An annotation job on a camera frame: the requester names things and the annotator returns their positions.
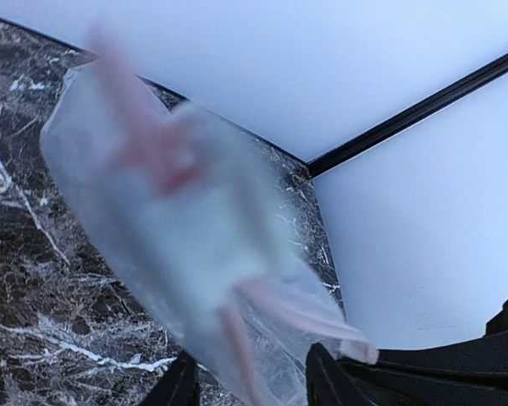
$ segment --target dark marble countertop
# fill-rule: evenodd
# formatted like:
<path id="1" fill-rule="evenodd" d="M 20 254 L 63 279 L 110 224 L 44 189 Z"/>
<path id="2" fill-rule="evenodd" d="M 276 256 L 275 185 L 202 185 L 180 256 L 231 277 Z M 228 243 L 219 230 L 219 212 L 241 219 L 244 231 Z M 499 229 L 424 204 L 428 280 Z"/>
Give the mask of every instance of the dark marble countertop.
<path id="1" fill-rule="evenodd" d="M 0 21 L 0 404 L 135 404 L 178 353 L 89 244 L 40 156 L 63 75 L 82 58 Z M 168 107 L 179 102 L 152 89 Z M 279 174 L 290 244 L 339 299 L 306 168 L 253 142 Z M 203 404 L 237 403 L 208 374 L 201 379 Z"/>

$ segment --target crumpled plastic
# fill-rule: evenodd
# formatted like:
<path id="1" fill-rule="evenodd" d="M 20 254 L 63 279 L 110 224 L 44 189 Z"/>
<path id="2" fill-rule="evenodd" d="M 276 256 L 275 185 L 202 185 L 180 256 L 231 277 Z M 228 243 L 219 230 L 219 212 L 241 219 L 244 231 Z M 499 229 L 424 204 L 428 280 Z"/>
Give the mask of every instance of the crumpled plastic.
<path id="1" fill-rule="evenodd" d="M 163 286 L 165 278 L 160 278 L 157 272 L 148 272 L 146 263 L 141 261 L 140 251 L 136 250 L 133 244 L 133 236 L 139 234 L 132 233 L 127 222 L 119 221 L 120 211 L 110 210 L 109 199 L 102 197 L 102 187 L 111 184 L 111 189 L 115 186 L 121 188 L 131 179 L 110 180 L 105 175 L 106 169 L 102 163 L 116 153 L 125 135 L 124 126 L 113 110 L 113 104 L 97 80 L 96 63 L 70 69 L 64 77 L 63 93 L 41 130 L 41 152 L 47 167 L 91 242 L 131 294 L 162 323 L 178 345 L 190 352 L 237 397 L 247 401 L 240 374 L 229 349 L 224 345 L 222 335 L 219 332 L 192 332 L 188 321 L 174 310 L 169 297 L 163 294 L 166 291 Z M 145 89 L 154 117 L 164 121 L 172 117 L 148 87 Z M 213 132 L 229 137 L 229 142 L 233 144 L 231 140 L 237 137 L 237 134 L 234 134 L 231 126 L 216 118 L 208 120 L 214 124 Z M 249 153 L 244 145 L 237 148 L 230 156 L 235 156 L 237 151 L 245 152 L 246 155 Z M 135 191 L 138 184 L 139 182 L 132 183 L 132 195 L 143 193 Z M 271 193 L 263 189 L 263 193 L 266 192 L 264 196 L 271 200 Z M 129 197 L 118 200 L 124 205 L 124 201 L 128 199 Z M 281 230 L 275 229 L 274 232 L 280 233 Z M 289 272 L 275 276 L 273 284 L 268 288 L 276 295 L 288 297 L 290 302 L 296 303 L 304 310 L 314 308 L 330 318 L 344 321 L 336 302 L 316 274 L 301 259 Z M 378 357 L 378 353 L 373 355 L 376 350 L 360 332 L 355 339 L 344 342 L 327 338 L 287 325 L 246 297 L 236 295 L 236 300 L 254 348 L 257 386 L 267 405 L 307 405 L 305 360 L 309 348 L 315 342 L 322 343 L 335 356 L 344 352 L 352 358 L 360 359 L 365 357 L 367 348 L 371 351 L 371 357 Z M 187 337 L 187 332 L 193 333 L 194 337 Z"/>

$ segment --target white wall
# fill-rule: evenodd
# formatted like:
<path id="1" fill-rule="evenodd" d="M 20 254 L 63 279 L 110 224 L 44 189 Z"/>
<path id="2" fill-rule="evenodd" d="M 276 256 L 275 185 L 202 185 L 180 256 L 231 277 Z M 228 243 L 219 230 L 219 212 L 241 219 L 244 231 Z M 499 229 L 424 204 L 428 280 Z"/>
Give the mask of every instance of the white wall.
<path id="1" fill-rule="evenodd" d="M 508 299 L 508 74 L 315 187 L 351 323 L 383 348 L 483 335 Z"/>
<path id="2" fill-rule="evenodd" d="M 309 161 L 508 52 L 508 0 L 0 0 L 83 46 L 96 17 L 140 73 Z"/>

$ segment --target black strip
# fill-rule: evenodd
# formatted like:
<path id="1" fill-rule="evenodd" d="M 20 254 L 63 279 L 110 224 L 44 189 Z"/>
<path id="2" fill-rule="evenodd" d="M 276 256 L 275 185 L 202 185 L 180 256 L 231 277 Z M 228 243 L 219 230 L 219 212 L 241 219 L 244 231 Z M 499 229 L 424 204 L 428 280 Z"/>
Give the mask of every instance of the black strip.
<path id="1" fill-rule="evenodd" d="M 307 164 L 314 178 L 508 73 L 508 53 Z"/>
<path id="2" fill-rule="evenodd" d="M 18 24 L 18 23 L 15 23 L 13 21 L 10 21 L 8 19 L 5 19 L 5 18 L 2 18 L 0 17 L 0 21 L 2 21 L 3 23 L 5 24 L 9 24 L 9 25 L 12 25 L 14 27 L 17 27 L 17 28 L 20 28 L 21 30 L 25 30 L 27 32 L 30 32 L 33 36 L 39 36 L 41 38 L 45 38 L 46 40 L 48 41 L 52 41 L 52 42 L 55 42 L 63 47 L 66 47 L 68 49 L 71 49 L 71 50 L 74 50 L 74 51 L 77 51 L 77 52 L 84 52 L 84 53 L 88 53 L 90 55 L 94 55 L 92 52 L 88 52 L 86 50 L 83 50 L 79 47 L 76 47 L 75 45 L 71 45 L 69 44 L 68 42 L 64 42 L 64 41 L 60 41 L 59 39 L 57 38 L 54 38 L 52 36 L 48 36 L 46 34 L 42 34 L 41 32 L 39 31 L 36 31 L 36 30 L 33 30 L 25 25 L 21 25 L 21 24 Z M 188 100 L 186 97 L 184 97 L 183 95 L 181 95 L 180 93 L 177 93 L 176 91 L 172 91 L 171 89 L 169 89 L 168 87 L 165 87 L 163 85 L 160 85 L 152 80 L 149 80 L 149 79 L 145 79 L 145 78 L 142 78 L 141 79 L 146 82 L 147 84 L 149 85 L 153 85 L 155 87 L 157 87 L 159 90 L 163 90 L 165 91 L 166 93 L 169 93 L 171 96 L 175 96 L 175 97 L 178 97 L 179 99 L 181 99 L 181 101 L 183 100 Z M 291 159 L 293 159 L 294 161 L 296 162 L 299 162 L 299 163 L 302 163 L 303 165 L 306 166 L 306 162 L 303 161 L 302 159 L 298 158 L 297 156 L 293 155 L 292 153 L 286 151 L 286 150 L 283 150 L 281 147 L 275 145 L 273 142 L 271 141 L 268 141 L 262 137 L 260 137 L 259 135 L 256 135 L 254 133 L 252 133 L 251 131 L 247 130 L 247 129 L 244 129 L 242 128 L 241 126 L 235 124 L 235 123 L 232 123 L 231 121 L 229 121 L 227 118 L 223 118 L 222 116 L 219 116 L 222 120 L 224 120 L 226 123 L 230 124 L 231 126 L 235 127 L 236 129 L 238 129 L 239 131 L 243 131 L 249 135 L 251 135 L 252 137 L 264 142 L 265 144 L 269 145 L 271 148 L 273 148 L 274 150 L 280 152 L 282 155 L 285 155 Z"/>

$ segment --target transparent plastic bag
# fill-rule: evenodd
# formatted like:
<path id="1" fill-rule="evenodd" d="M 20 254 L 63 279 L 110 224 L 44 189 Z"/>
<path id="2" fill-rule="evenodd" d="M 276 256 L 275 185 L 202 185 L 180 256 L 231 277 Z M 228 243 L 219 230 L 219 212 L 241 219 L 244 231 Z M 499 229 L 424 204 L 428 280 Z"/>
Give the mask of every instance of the transparent plastic bag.
<path id="1" fill-rule="evenodd" d="M 41 152 L 91 242 L 174 340 L 242 400 L 275 406 L 306 405 L 305 360 L 315 342 L 376 362 L 378 351 L 345 324 L 315 273 L 289 251 L 271 209 L 271 182 L 227 124 L 188 103 L 170 115 L 132 75 L 124 86 L 137 92 L 144 119 L 192 135 L 210 170 L 169 199 L 152 195 L 142 171 L 109 170 L 129 135 L 98 69 L 88 63 L 66 74 L 41 130 Z M 215 316 L 224 297 L 253 347 L 254 397 Z"/>

